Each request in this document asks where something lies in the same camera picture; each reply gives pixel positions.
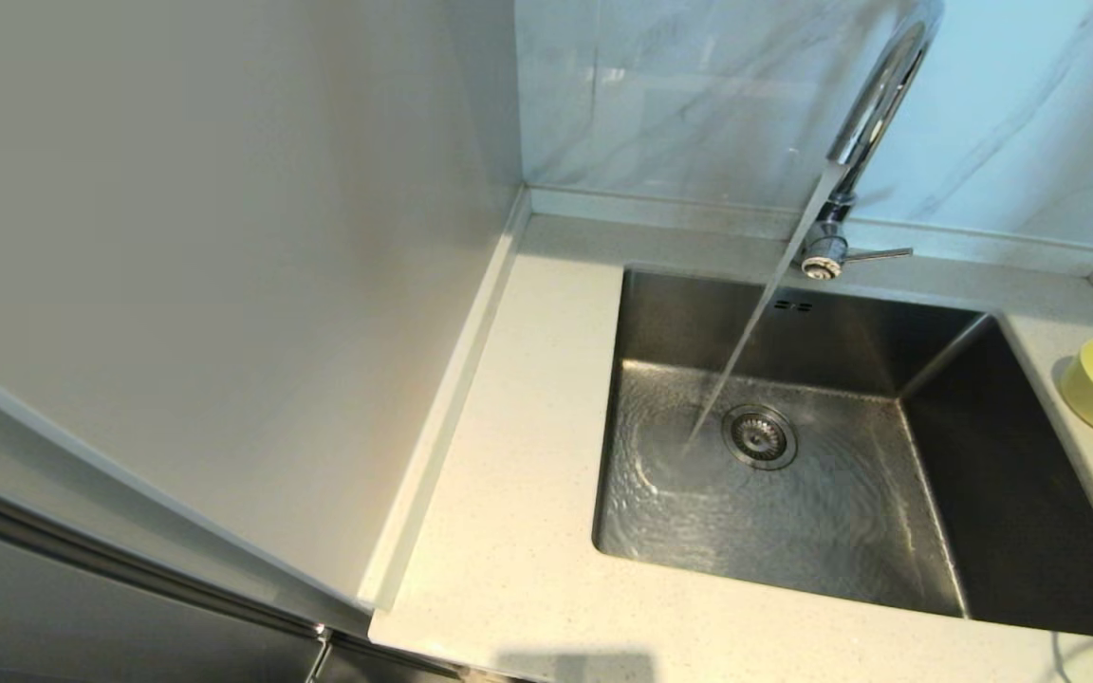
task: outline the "speckled countertop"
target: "speckled countertop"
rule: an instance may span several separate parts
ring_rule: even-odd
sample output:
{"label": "speckled countertop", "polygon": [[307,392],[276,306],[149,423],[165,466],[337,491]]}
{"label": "speckled countertop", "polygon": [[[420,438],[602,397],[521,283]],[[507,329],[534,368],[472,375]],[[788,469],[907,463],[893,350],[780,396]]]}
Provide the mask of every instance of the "speckled countertop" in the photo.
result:
{"label": "speckled countertop", "polygon": [[[371,636],[561,682],[1093,682],[1093,638],[916,613],[599,553],[591,541],[623,268],[762,281],[780,245],[530,221],[399,598]],[[801,276],[787,284],[811,286]],[[824,291],[998,314],[1093,499],[1093,431],[1054,365],[1093,337],[1076,276],[912,258]]]}

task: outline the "chrome faucet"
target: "chrome faucet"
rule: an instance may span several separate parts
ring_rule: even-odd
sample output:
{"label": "chrome faucet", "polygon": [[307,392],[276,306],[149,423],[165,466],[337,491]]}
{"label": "chrome faucet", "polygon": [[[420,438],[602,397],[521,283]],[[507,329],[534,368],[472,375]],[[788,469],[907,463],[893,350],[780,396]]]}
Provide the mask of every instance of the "chrome faucet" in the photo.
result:
{"label": "chrome faucet", "polygon": [[942,0],[918,0],[902,25],[888,40],[884,52],[875,62],[871,78],[863,83],[850,113],[830,148],[828,160],[846,166],[841,182],[830,191],[816,221],[803,236],[803,246],[797,260],[803,275],[814,280],[832,280],[842,275],[843,264],[855,261],[892,259],[914,255],[914,249],[890,249],[851,255],[842,221],[854,208],[854,187],[871,161],[872,152],[880,145],[889,121],[914,83],[918,67],[930,47],[933,34],[942,17]]}

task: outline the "white marble wall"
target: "white marble wall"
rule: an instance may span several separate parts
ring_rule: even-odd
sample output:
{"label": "white marble wall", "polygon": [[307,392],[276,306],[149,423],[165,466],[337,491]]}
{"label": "white marble wall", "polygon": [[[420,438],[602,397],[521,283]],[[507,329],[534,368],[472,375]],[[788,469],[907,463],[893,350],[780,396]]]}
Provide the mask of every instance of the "white marble wall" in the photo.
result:
{"label": "white marble wall", "polygon": [[[528,181],[798,209],[912,0],[517,0]],[[1093,247],[1093,0],[949,0],[856,217]]]}

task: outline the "drain strainer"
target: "drain strainer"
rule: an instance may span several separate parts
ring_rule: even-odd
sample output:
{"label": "drain strainer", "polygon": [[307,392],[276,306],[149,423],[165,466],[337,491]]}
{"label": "drain strainer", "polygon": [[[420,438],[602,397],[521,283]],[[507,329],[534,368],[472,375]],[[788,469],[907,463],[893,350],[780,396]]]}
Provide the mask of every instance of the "drain strainer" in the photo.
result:
{"label": "drain strainer", "polygon": [[724,415],[724,441],[738,461],[780,470],[795,459],[795,432],[771,407],[734,407]]}

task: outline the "running water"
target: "running water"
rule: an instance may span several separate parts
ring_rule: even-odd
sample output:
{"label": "running water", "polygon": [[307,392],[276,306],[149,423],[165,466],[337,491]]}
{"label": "running water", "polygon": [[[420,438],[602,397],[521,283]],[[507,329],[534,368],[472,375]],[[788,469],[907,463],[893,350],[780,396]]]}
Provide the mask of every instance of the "running water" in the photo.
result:
{"label": "running water", "polygon": [[707,422],[710,408],[719,399],[719,393],[722,392],[724,385],[728,384],[728,376],[731,375],[732,368],[737,367],[737,360],[740,360],[744,345],[753,334],[753,329],[759,325],[759,320],[762,319],[762,314],[766,310],[766,304],[771,303],[775,290],[778,290],[778,282],[781,281],[781,276],[786,275],[787,269],[790,267],[790,261],[795,259],[795,251],[798,251],[799,246],[803,243],[803,235],[808,233],[808,226],[812,225],[812,222],[816,220],[816,214],[821,212],[821,207],[824,207],[824,200],[828,199],[830,193],[837,186],[837,182],[842,181],[842,176],[845,173],[846,166],[844,164],[828,162],[825,165],[824,173],[821,174],[821,180],[816,181],[816,189],[812,191],[812,196],[808,200],[808,205],[803,207],[803,213],[799,216],[799,225],[795,226],[795,234],[790,236],[790,242],[787,243],[784,255],[781,255],[781,260],[775,267],[771,280],[766,282],[766,286],[762,291],[762,298],[759,298],[759,305],[753,307],[753,315],[750,316],[750,322],[744,325],[744,332],[741,333],[740,341],[737,342],[737,346],[732,350],[732,355],[729,356],[728,364],[725,364],[724,372],[719,376],[719,381],[716,381],[716,388],[712,389],[709,397],[707,397],[707,402],[703,403],[702,411],[698,413],[698,422],[695,422],[694,428],[691,428],[685,446],[682,447],[682,455],[685,455],[685,450],[694,441],[694,437],[698,435],[703,423]]}

